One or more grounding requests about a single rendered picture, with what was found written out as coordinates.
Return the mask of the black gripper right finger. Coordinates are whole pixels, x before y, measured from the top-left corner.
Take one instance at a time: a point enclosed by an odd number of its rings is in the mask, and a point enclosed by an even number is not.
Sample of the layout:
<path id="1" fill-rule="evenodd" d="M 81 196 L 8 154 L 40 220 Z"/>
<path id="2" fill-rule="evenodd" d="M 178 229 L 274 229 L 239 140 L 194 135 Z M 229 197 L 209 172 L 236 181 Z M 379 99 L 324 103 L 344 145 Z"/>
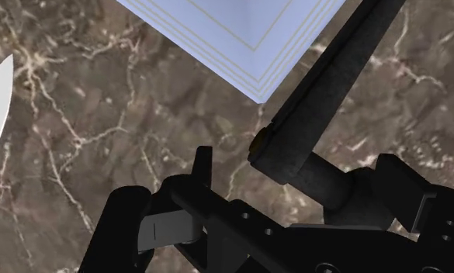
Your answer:
<path id="1" fill-rule="evenodd" d="M 454 189 L 432 184 L 394 154 L 376 161 L 373 191 L 404 229 L 419 235 L 410 273 L 454 273 Z"/>

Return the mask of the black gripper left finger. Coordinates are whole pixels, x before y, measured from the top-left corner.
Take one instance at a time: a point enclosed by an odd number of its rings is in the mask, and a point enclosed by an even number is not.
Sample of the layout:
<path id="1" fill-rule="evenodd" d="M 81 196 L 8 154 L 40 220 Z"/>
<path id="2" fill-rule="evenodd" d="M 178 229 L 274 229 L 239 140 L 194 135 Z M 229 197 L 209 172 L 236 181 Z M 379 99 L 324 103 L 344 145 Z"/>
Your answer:
<path id="1" fill-rule="evenodd" d="M 211 190 L 212 152 L 198 147 L 191 172 L 166 178 L 156 193 L 139 185 L 113 190 L 78 273 L 145 273 L 165 246 L 199 273 L 287 273 L 282 227 Z"/>

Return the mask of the pale blue gold-lined square box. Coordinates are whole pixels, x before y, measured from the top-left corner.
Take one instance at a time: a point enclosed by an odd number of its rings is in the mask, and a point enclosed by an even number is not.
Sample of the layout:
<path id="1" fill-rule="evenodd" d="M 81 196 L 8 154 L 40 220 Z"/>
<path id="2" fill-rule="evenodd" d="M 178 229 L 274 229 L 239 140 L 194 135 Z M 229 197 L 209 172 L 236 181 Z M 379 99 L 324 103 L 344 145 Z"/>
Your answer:
<path id="1" fill-rule="evenodd" d="M 346 0 L 117 1 L 261 104 Z"/>

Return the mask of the black long-handled tool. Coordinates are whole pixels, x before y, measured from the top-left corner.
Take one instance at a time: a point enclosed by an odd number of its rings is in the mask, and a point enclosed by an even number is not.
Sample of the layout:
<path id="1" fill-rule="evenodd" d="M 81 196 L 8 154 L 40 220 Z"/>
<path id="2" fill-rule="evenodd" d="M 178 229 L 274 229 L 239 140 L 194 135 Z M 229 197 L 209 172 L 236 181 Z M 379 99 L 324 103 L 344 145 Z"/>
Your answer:
<path id="1" fill-rule="evenodd" d="M 370 187 L 372 169 L 344 172 L 313 148 L 405 2 L 362 0 L 249 147 L 251 166 L 319 203 L 327 225 L 387 230 L 394 220 Z"/>

